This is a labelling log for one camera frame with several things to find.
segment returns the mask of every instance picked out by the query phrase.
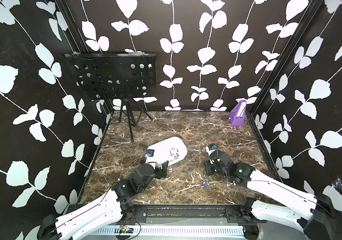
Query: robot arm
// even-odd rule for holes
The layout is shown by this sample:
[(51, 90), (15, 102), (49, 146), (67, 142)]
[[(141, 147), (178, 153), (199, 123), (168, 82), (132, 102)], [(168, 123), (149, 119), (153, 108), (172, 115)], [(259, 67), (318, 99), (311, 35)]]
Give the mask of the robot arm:
[(209, 161), (204, 164), (207, 175), (218, 174), (234, 185), (255, 190), (285, 205), (255, 200), (250, 207), (254, 217), (296, 228), (311, 239), (334, 238), (335, 211), (328, 196), (322, 194), (317, 198), (274, 180), (250, 165), (234, 164), (214, 144), (207, 146), (206, 151), (209, 155)]

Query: brown marble surface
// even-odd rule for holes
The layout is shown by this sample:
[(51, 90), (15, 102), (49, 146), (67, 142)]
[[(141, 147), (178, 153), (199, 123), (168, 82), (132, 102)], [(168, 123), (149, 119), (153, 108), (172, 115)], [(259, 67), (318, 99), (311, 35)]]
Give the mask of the brown marble surface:
[[(137, 119), (139, 112), (134, 112)], [(149, 112), (150, 121), (142, 114), (133, 127), (134, 143), (130, 141), (127, 117), (119, 123), (119, 111), (111, 119), (81, 203), (89, 203), (106, 192), (112, 183), (133, 172), (144, 159), (148, 146), (169, 137), (180, 137), (188, 148), (183, 161), (168, 168), (165, 179), (153, 179), (134, 204), (243, 204), (246, 197), (264, 202), (272, 199), (258, 192), (234, 186), (218, 175), (206, 176), (203, 163), (208, 161), (203, 149), (215, 143), (235, 163), (245, 162), (270, 175), (248, 121), (231, 126), (226, 112)], [(210, 187), (201, 186), (208, 179)]]

